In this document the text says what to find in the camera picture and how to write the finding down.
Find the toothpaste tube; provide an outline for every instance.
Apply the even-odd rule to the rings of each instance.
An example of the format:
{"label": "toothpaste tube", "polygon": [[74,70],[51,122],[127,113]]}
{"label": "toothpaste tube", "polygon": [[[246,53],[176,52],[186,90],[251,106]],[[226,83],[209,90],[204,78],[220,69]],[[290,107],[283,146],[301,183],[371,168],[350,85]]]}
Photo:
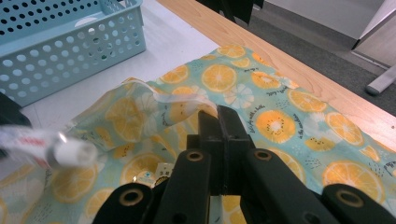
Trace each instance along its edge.
{"label": "toothpaste tube", "polygon": [[14,161],[35,161],[44,168],[90,166],[97,157],[90,142],[18,125],[0,126],[0,148]]}

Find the gray carpet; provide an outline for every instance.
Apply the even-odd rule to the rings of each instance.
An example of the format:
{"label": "gray carpet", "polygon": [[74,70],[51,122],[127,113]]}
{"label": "gray carpet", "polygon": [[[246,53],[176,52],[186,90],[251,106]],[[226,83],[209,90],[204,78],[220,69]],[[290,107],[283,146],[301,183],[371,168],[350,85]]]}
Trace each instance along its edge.
{"label": "gray carpet", "polygon": [[254,35],[320,72],[322,75],[356,93],[361,98],[396,116],[395,84],[390,85],[378,96],[370,95],[365,92],[364,88],[376,78],[375,74],[255,16],[251,17],[247,29]]}

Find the wooden table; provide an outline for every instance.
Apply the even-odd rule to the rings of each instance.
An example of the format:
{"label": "wooden table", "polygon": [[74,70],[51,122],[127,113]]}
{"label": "wooden table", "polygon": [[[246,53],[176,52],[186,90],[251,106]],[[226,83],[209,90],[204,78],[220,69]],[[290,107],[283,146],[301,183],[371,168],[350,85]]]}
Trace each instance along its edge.
{"label": "wooden table", "polygon": [[281,74],[313,92],[319,99],[346,115],[375,140],[396,151],[396,118],[388,112],[372,105],[194,0],[158,0],[158,2],[220,46],[236,43],[253,49]]}

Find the tube cap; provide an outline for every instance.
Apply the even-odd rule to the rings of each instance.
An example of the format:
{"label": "tube cap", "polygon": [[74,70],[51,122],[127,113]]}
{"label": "tube cap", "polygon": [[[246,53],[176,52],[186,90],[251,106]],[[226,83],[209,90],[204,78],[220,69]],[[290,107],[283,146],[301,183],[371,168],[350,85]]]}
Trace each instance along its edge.
{"label": "tube cap", "polygon": [[61,166],[90,166],[97,158],[97,148],[90,142],[67,139],[55,146],[54,157]]}

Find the blue plastic basket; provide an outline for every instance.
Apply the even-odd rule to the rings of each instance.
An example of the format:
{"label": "blue plastic basket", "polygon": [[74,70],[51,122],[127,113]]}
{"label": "blue plastic basket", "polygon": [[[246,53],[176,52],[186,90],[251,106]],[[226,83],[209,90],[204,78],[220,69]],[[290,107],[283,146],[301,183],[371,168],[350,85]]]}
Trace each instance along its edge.
{"label": "blue plastic basket", "polygon": [[25,106],[146,49],[142,0],[0,0],[0,92]]}

